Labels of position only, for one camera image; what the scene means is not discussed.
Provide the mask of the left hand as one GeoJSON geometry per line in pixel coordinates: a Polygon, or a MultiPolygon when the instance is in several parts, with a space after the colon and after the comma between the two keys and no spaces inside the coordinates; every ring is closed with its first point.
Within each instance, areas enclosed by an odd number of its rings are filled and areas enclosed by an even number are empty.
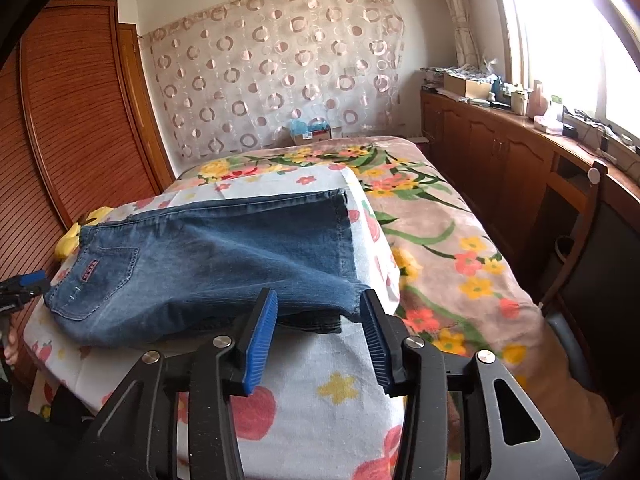
{"type": "Polygon", "coordinates": [[[19,355],[20,352],[18,351],[17,332],[14,328],[11,328],[8,333],[6,344],[4,345],[4,357],[6,358],[6,364],[14,366],[19,355]]]}

